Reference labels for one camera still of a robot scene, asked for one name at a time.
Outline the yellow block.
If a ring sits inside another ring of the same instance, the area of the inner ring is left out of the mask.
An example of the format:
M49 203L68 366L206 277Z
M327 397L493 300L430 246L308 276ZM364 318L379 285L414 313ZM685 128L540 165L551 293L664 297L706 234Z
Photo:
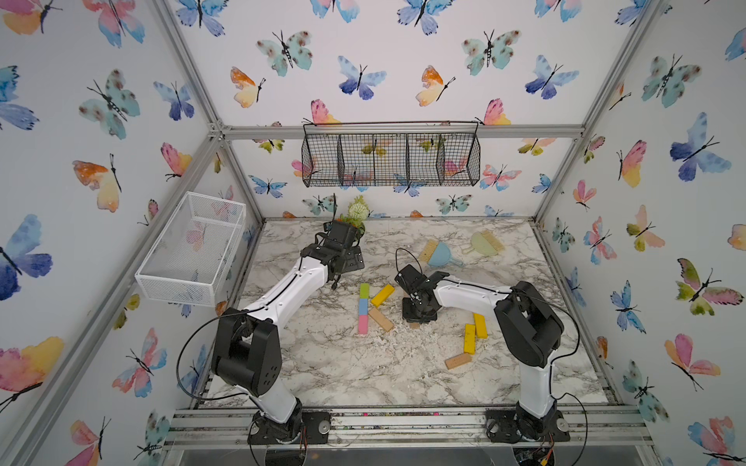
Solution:
M466 324L464 326L464 353L475 355L476 353L476 325Z
M476 337L478 339L487 339L488 328L487 328L486 318L480 314L474 314L473 318L474 318Z
M371 300L376 308L381 307L396 291L392 285L385 285Z

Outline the pink block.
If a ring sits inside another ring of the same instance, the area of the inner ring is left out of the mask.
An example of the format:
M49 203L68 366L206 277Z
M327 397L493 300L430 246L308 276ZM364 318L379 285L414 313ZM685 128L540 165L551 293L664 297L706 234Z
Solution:
M367 335L369 328L369 319L367 315L359 315L359 321L357 322L357 334Z

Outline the natural wood block bottom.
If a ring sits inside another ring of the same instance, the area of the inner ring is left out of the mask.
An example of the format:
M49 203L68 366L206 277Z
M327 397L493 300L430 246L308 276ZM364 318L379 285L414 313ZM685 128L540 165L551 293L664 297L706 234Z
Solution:
M445 360L445 365L448 370L454 370L458 367L462 367L472 361L472 355L470 353L462 353Z

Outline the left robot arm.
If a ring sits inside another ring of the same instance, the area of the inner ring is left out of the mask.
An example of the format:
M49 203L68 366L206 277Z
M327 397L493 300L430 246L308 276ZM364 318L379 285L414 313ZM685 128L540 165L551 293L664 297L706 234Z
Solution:
M218 324L211 369L258 407L254 425L274 443L296 441L303 431L302 403L280 380L280 333L292 316L327 283L364 267L355 225L330 221L299 253L289 272L248 308L230 308Z

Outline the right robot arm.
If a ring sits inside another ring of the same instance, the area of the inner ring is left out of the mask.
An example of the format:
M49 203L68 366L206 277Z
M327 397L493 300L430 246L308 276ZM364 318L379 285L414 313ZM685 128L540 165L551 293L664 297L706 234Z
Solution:
M434 322L443 308L497 319L507 349L518 361L521 383L514 408L486 412L486 435L491 442L570 440L565 418L551 394L552 362L565 326L534 285L489 287L446 272L426 276L411 265L398 271L394 280L406 293L402 316L408 322Z

